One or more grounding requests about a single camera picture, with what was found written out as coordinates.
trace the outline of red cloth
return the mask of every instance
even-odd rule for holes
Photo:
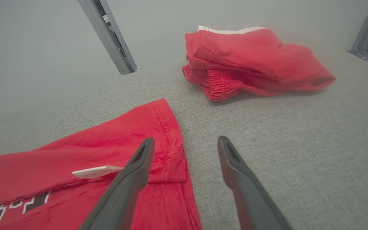
[[[0,230],[78,229],[117,173],[79,179],[72,171],[125,166],[147,137],[155,152],[131,229],[200,230],[181,131],[164,99],[39,149],[0,156]]]
[[[268,29],[235,35],[201,30],[185,38],[189,65],[182,68],[184,76],[213,101],[240,90],[274,96],[288,90],[318,90],[335,81],[309,48],[284,45]]]

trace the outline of red garment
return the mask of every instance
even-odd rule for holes
[[[146,137],[154,138],[155,152],[131,229],[200,230],[181,131],[164,99],[39,149],[0,156],[0,230],[78,229],[117,173],[80,179],[72,172],[125,166]]]
[[[240,90],[274,96],[288,90],[318,90],[335,81],[309,48],[284,45],[268,29],[235,35],[201,30],[185,38],[189,65],[182,68],[184,76],[212,101]]]

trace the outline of clothing label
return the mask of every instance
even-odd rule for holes
[[[123,167],[106,165],[106,166],[100,166],[100,167],[95,167],[95,168],[74,171],[72,172],[72,174],[80,178],[92,179],[95,177],[104,176],[110,173],[118,172],[122,169]]]

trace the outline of red fabric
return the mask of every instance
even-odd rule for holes
[[[213,101],[240,90],[274,96],[288,90],[318,90],[335,81],[309,48],[284,45],[268,29],[235,35],[202,30],[185,38],[189,64],[182,68],[184,76]]]
[[[39,149],[0,156],[0,230],[76,230],[117,173],[79,179],[72,171],[124,166],[147,137],[155,139],[155,153],[131,229],[200,230],[181,131],[164,99]],[[24,213],[34,196],[33,205],[41,205]]]

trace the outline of gray fabric surface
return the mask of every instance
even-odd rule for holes
[[[296,230],[368,229],[368,63],[310,47],[337,78],[324,90],[211,102],[185,80],[187,61],[175,61],[4,119],[0,155],[33,150],[165,98],[181,127],[204,229],[239,229],[219,166],[219,135],[231,139]]]

